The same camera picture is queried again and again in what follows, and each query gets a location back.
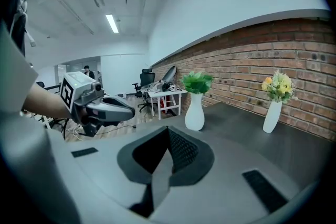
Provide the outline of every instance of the white desk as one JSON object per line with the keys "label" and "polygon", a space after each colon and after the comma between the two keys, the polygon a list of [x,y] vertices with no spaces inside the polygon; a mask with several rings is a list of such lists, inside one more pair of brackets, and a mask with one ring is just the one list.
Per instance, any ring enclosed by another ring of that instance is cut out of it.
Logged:
{"label": "white desk", "polygon": [[[165,110],[167,112],[167,109],[174,109],[174,108],[179,108],[179,115],[181,115],[181,97],[182,97],[182,93],[187,93],[186,90],[182,90],[182,91],[165,91],[165,92],[156,92],[156,91],[149,91],[149,97],[151,98],[151,102],[152,102],[152,116],[154,116],[154,108],[153,108],[153,99],[156,98],[157,99],[157,107],[159,110],[159,120],[161,119],[161,111]],[[175,102],[175,98],[174,95],[178,94],[178,104],[176,104]],[[166,97],[167,96],[171,96],[172,100],[167,101]],[[160,107],[160,101],[163,101],[164,104],[164,108]],[[167,103],[173,102],[173,105],[167,106]]]}

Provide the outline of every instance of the floor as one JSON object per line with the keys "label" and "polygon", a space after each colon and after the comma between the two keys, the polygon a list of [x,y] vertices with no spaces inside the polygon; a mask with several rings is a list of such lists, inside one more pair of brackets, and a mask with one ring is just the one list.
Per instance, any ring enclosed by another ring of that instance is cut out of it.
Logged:
{"label": "floor", "polygon": [[[157,114],[157,105],[154,105],[154,117],[152,116],[152,109],[150,106],[147,108],[144,108],[142,112],[139,112],[138,104],[143,103],[143,100],[141,98],[137,98],[134,95],[130,95],[126,99],[128,103],[135,108],[135,116],[128,120],[120,123],[118,126],[108,126],[108,127],[101,127],[97,134],[94,137],[87,137],[84,135],[80,135],[78,133],[83,133],[83,129],[77,125],[73,120],[70,120],[67,124],[67,129],[65,132],[65,140],[66,142],[75,142],[75,141],[81,141],[81,140],[92,140],[92,139],[101,139],[101,138],[109,138],[119,135],[125,135],[129,133],[136,132],[137,129],[135,128],[138,124],[146,123],[146,122],[152,122],[152,121],[158,121],[159,116]],[[166,119],[172,117],[171,114],[162,113],[161,112],[161,118]],[[61,125],[55,125],[53,129],[61,130]]]}

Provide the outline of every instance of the white vase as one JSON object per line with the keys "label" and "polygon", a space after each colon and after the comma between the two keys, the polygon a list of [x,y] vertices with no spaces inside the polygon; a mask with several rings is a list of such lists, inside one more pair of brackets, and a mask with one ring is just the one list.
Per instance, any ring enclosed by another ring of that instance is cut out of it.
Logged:
{"label": "white vase", "polygon": [[199,131],[204,125],[204,113],[202,108],[203,94],[191,94],[191,104],[185,116],[185,126],[190,130]]}
{"label": "white vase", "polygon": [[281,101],[280,102],[272,101],[267,111],[264,126],[262,127],[264,132],[271,133],[274,130],[280,117],[281,107],[282,107]]}

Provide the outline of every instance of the black rubber pad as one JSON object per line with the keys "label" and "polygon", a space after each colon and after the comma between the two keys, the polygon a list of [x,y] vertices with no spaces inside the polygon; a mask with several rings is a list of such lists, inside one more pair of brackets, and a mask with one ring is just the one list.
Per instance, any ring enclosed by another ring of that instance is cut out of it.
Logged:
{"label": "black rubber pad", "polygon": [[79,150],[79,151],[72,151],[72,155],[74,158],[77,157],[81,157],[81,156],[85,156],[85,155],[89,155],[92,153],[98,152],[97,149],[95,149],[94,147],[90,147],[90,148],[86,148],[85,150]]}
{"label": "black rubber pad", "polygon": [[270,213],[287,203],[287,200],[281,193],[259,171],[252,170],[245,172],[243,173],[243,177]]}

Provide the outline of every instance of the yellow flower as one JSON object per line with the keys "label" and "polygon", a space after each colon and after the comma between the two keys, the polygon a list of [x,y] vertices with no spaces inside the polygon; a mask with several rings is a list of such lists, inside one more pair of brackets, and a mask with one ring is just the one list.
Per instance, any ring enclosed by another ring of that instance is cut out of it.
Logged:
{"label": "yellow flower", "polygon": [[266,81],[264,81],[261,85],[261,88],[262,88],[263,91],[266,91],[268,86],[269,86],[269,84]]}
{"label": "yellow flower", "polygon": [[292,85],[291,79],[286,74],[279,74],[279,83],[280,85],[285,85],[287,88],[290,88]]}
{"label": "yellow flower", "polygon": [[272,83],[272,78],[271,78],[271,77],[267,77],[267,78],[265,79],[265,82],[266,82],[267,84],[271,84],[271,83]]}
{"label": "yellow flower", "polygon": [[280,85],[278,91],[281,93],[281,94],[285,94],[286,92],[290,92],[291,91],[291,87],[287,87],[287,85]]}
{"label": "yellow flower", "polygon": [[280,85],[278,91],[279,91],[281,94],[285,94],[285,92],[286,92],[286,86],[284,86],[284,85]]}

